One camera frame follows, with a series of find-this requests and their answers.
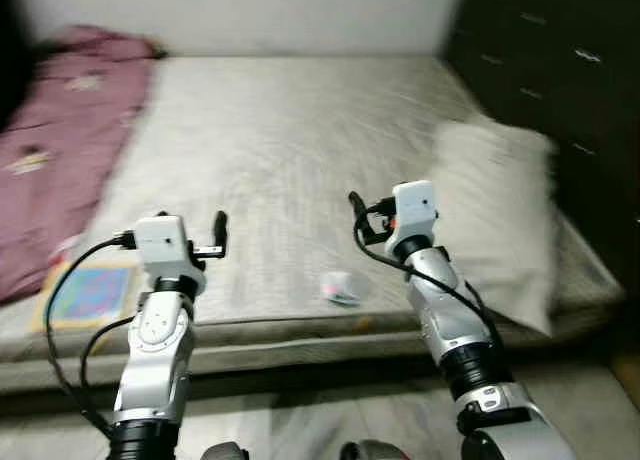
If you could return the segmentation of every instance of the black wire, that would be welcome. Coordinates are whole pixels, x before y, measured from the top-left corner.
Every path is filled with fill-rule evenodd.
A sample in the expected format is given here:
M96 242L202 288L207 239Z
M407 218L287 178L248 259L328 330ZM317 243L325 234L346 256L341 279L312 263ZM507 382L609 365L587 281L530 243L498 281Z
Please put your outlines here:
M82 350L82 354L80 355L80 374L79 374L80 388L82 388L84 397L86 398L87 402L94 409L95 409L95 404L93 403L93 400L91 399L91 395L90 395L91 386L89 385L89 381L87 380L87 360L88 360L89 354L91 353L93 346L96 344L96 342L100 339L102 335L113 330L114 328L118 328L122 325L126 325L127 323L130 323L133 319L134 317L131 316L131 317L123 318L121 320L117 320L113 323L110 323L109 325L105 325L104 327L102 327L100 330L98 330L96 333L93 334L89 342L87 342L87 344L84 346L84 349Z
M384 263L385 265L389 265L390 267L393 268L397 268L398 270L402 270L403 272L406 272L410 275L415 275L416 277L420 277L423 280L426 280L427 282L435 285L436 287L440 288L442 291L444 291L445 293L448 293L449 295L451 295L453 298L455 298L456 300L458 300L460 303L462 303L465 307L467 307L469 310L471 310L473 313L475 313L480 320L482 320L482 323L484 323L484 325L487 327L487 329L489 330L489 334L491 336L491 339L493 341L493 344L496 346L497 350L499 353L502 353L504 350L504 346L502 344L502 338L500 337L500 334L498 333L498 329L496 328L495 324L493 323L493 321L487 316L487 314L485 313L485 308L484 308L484 303L482 303L482 300L480 300L480 295L478 294L478 292L471 287L471 284L468 282L465 282L467 288L469 288L469 290L471 291L471 293L473 294L474 297L476 297L476 300L478 300L478 307L475 306L469 299L465 298L464 296L460 295L458 292L456 292L453 288L451 288L449 285L442 283L441 281L426 275L422 272L419 272L418 270L416 270L413 267L410 267L408 265L405 265L403 263L400 263L398 261L395 260L391 260L390 258L387 257L383 257L382 255L378 255L377 253L372 252L371 250L369 250L364 243L362 243L362 240L360 239L360 235L359 235L359 229L360 229L360 224L365 220L366 216L369 213L374 213L371 209L367 209L366 211L360 213L357 217L356 217L356 221L353 224L353 238L356 242L356 245L358 245L358 248L360 250L362 250L362 252L367 255L370 258L373 258L374 260L377 260L378 262Z
M76 391L76 389L69 383L67 378L64 375L62 367L58 363L58 348L56 347L55 341L53 339L53 326L51 325L51 312L53 311L53 304L56 300L56 296L60 293L62 286L67 281L71 273L80 265L87 257L93 255L98 250L103 248L117 245L116 240L108 240L106 242L99 243L94 245L85 253L80 255L76 261L74 261L71 266L67 269L66 272L60 277L60 280L56 284L51 296L49 297L49 302L47 303L47 308L45 310L45 335L47 338L47 345L49 347L49 363L53 366L53 370L56 374L58 382L60 383L60 388L76 403L78 408L80 409L82 416L85 417L94 427L100 430L107 438L111 436L111 426L109 422L100 415L100 413L93 407L92 403L87 400L82 395L82 392Z

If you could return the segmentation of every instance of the pillow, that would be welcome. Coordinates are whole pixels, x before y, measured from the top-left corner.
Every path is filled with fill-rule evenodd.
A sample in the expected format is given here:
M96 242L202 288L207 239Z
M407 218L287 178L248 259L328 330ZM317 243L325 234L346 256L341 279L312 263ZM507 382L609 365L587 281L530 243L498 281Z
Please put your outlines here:
M444 245L485 304L550 334L555 288L555 208L551 142L543 135L476 116L434 135L433 182Z

